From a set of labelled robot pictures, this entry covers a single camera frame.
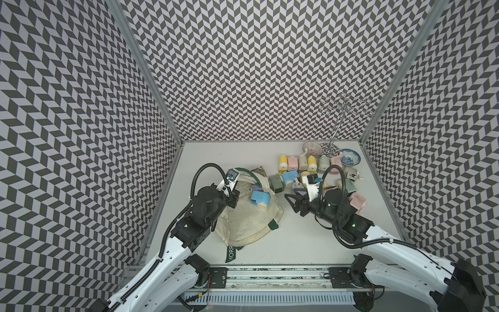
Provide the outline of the blue round pencil sharpener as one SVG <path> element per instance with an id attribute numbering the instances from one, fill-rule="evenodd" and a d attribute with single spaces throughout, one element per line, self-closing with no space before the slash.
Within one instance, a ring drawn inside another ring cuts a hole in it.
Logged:
<path id="1" fill-rule="evenodd" d="M 292 184 L 296 182 L 296 180 L 300 177 L 300 174 L 296 170 L 293 170 L 293 171 L 284 172 L 281 176 L 284 185 L 288 187 L 292 186 Z"/>

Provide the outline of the yellow round pencil sharpener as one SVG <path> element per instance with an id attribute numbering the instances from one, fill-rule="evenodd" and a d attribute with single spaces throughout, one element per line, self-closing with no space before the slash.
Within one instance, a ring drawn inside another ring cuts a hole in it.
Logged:
<path id="1" fill-rule="evenodd" d="M 311 173 L 316 173 L 318 170 L 317 158 L 313 155 L 307 158 L 307 171 Z"/>

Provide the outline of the cream canvas tote bag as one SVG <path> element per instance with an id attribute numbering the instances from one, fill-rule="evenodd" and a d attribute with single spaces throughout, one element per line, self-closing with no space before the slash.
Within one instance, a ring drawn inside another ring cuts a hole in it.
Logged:
<path id="1" fill-rule="evenodd" d="M 235 209 L 227 208 L 218 217 L 215 232 L 226 245 L 225 262 L 236 259 L 237 252 L 253 244 L 279 228 L 284 209 L 279 205 L 275 193 L 270 188 L 268 177 L 242 167 L 234 190 L 239 191 L 239 201 Z M 251 185 L 257 185 L 271 195 L 268 207 L 258 207 L 251 203 Z"/>

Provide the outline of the white cartoon pencil sharpener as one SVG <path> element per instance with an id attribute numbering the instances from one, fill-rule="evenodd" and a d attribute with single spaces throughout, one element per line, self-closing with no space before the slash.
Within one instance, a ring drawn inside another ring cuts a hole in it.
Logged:
<path id="1" fill-rule="evenodd" d="M 308 158 L 307 154 L 304 153 L 302 155 L 298 156 L 298 171 L 299 172 L 305 172 L 308 170 Z"/>

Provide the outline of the pink rounded pencil sharpener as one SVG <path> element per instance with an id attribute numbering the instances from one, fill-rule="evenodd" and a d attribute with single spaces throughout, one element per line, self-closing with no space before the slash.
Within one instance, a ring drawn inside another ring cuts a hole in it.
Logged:
<path id="1" fill-rule="evenodd" d="M 298 171 L 299 161 L 297 157 L 290 156 L 287 158 L 287 162 L 288 162 L 288 169 L 287 169 L 288 172 Z"/>

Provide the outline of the purple small pencil sharpener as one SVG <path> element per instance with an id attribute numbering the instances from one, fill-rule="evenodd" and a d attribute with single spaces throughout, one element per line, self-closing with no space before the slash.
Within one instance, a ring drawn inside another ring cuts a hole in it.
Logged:
<path id="1" fill-rule="evenodd" d="M 257 185 L 251 185 L 251 189 L 252 191 L 259 191 L 259 192 L 263 191 L 263 189 L 261 187 L 258 187 Z"/>

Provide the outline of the yellow block pencil sharpener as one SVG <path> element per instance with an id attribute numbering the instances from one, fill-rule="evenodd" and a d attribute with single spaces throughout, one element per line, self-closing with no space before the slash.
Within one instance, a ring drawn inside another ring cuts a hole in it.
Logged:
<path id="1" fill-rule="evenodd" d="M 288 171 L 288 157 L 285 155 L 281 155 L 279 157 L 278 173 L 283 174 L 284 172 L 287 171 Z"/>

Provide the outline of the mint green pencil sharpener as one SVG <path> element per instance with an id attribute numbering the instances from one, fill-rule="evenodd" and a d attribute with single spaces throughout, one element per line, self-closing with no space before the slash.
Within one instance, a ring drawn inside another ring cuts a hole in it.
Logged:
<path id="1" fill-rule="evenodd" d="M 321 155 L 318 160 L 318 168 L 317 170 L 319 172 L 325 172 L 329 166 L 331 165 L 330 163 L 330 158 L 326 155 Z"/>

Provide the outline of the green block pencil sharpener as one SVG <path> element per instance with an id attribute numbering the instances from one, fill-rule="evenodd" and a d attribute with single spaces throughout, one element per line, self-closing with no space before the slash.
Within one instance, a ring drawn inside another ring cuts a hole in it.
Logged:
<path id="1" fill-rule="evenodd" d="M 347 196 L 350 196 L 351 194 L 357 192 L 357 187 L 354 185 L 354 183 L 351 180 L 347 179 L 345 186 L 346 186 Z"/>

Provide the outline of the pink block pencil sharpener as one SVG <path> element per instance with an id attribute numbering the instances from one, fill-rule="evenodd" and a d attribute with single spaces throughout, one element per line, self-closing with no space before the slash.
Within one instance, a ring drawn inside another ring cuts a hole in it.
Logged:
<path id="1" fill-rule="evenodd" d="M 332 157 L 330 159 L 330 165 L 336 165 L 338 166 L 341 170 L 343 170 L 343 164 L 342 164 L 342 161 L 340 159 L 340 156 L 335 156 L 335 157 Z M 339 169 L 337 168 L 333 168 L 330 170 L 330 174 L 331 175 L 337 175 L 339 174 Z"/>

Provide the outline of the small pink sharpener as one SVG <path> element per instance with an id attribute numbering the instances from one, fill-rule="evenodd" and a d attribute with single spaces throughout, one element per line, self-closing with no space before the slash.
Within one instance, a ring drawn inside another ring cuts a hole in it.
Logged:
<path id="1" fill-rule="evenodd" d="M 357 192 L 354 192 L 350 196 L 350 205 L 357 210 L 357 214 L 360 214 L 366 207 L 366 199 Z"/>

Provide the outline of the white grey pencil sharpener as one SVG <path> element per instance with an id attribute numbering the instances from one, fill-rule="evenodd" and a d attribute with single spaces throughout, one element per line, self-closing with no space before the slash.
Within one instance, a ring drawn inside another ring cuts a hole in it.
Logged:
<path id="1" fill-rule="evenodd" d="M 364 180 L 360 171 L 354 167 L 346 167 L 344 172 L 345 172 L 346 178 L 349 179 L 352 183 Z"/>

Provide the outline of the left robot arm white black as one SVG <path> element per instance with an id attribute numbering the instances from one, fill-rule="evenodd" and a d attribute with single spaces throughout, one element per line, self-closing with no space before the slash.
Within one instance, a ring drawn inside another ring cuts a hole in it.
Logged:
<path id="1" fill-rule="evenodd" d="M 161 311 L 189 289 L 206 287 L 211 266 L 195 251 L 238 199 L 234 183 L 201 188 L 167 227 L 153 259 L 110 299 L 98 299 L 88 310 Z"/>

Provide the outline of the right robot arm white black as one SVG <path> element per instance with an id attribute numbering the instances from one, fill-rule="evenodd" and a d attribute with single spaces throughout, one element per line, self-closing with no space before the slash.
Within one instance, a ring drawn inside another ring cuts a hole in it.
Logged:
<path id="1" fill-rule="evenodd" d="M 338 242 L 356 252 L 347 269 L 330 269 L 332 286 L 387 287 L 437 311 L 482 311 L 487 297 L 477 268 L 427 253 L 358 214 L 339 189 L 310 200 L 286 194 L 294 212 L 326 221 Z"/>

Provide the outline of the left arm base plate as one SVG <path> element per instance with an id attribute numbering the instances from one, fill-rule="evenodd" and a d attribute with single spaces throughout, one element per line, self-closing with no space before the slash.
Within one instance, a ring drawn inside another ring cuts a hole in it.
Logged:
<path id="1" fill-rule="evenodd" d="M 227 285 L 227 267 L 211 267 L 208 270 L 207 281 L 204 285 L 208 289 L 225 289 Z"/>

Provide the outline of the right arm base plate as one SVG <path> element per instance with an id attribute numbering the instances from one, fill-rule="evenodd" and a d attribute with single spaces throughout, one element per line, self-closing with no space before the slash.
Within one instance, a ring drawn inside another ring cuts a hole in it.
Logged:
<path id="1" fill-rule="evenodd" d="M 329 281 L 333 289 L 350 289 L 354 288 L 350 269 L 345 266 L 330 267 L 328 269 Z"/>

